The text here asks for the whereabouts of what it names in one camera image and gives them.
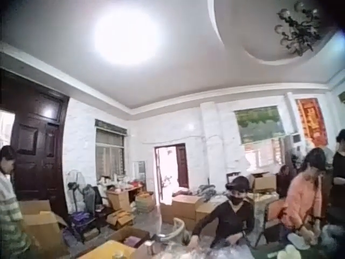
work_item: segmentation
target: bright light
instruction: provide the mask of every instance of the bright light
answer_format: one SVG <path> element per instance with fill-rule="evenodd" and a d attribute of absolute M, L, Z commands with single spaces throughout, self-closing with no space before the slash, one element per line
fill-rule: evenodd
<path fill-rule="evenodd" d="M 113 64 L 137 65 L 156 53 L 158 28 L 138 9 L 117 8 L 96 25 L 95 46 Z"/>

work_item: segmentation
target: chandelier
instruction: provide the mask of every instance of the chandelier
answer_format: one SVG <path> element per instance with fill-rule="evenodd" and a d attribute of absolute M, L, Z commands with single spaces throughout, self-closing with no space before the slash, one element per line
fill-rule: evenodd
<path fill-rule="evenodd" d="M 285 22 L 274 27 L 276 33 L 281 35 L 280 44 L 286 47 L 291 54 L 302 56 L 307 50 L 313 51 L 313 44 L 321 39 L 318 30 L 320 17 L 318 9 L 306 9 L 303 2 L 294 4 L 294 11 L 300 19 L 293 19 L 288 9 L 281 9 L 278 17 Z"/>

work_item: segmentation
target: clear plastic wrap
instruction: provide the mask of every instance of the clear plastic wrap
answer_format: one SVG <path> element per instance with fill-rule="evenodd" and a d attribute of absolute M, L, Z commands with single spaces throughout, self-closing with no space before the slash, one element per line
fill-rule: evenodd
<path fill-rule="evenodd" d="M 202 249 L 188 252 L 187 248 L 176 243 L 169 243 L 155 259 L 254 259 L 248 246 L 235 246 L 222 249 Z"/>

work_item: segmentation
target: face mask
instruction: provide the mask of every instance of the face mask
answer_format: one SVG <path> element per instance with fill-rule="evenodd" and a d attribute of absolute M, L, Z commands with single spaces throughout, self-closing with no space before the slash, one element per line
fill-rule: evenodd
<path fill-rule="evenodd" d="M 243 202 L 243 198 L 235 197 L 235 196 L 228 196 L 228 199 L 232 202 L 232 204 L 239 205 L 241 202 Z"/>

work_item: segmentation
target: woman in pink jacket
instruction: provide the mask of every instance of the woman in pink jacket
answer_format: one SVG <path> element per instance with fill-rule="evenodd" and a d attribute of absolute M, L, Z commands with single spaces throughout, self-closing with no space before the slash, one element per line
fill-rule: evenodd
<path fill-rule="evenodd" d="M 321 148 L 313 148 L 305 157 L 300 173 L 292 180 L 287 192 L 281 238 L 295 232 L 307 243 L 320 235 L 321 177 L 326 170 L 326 156 Z"/>

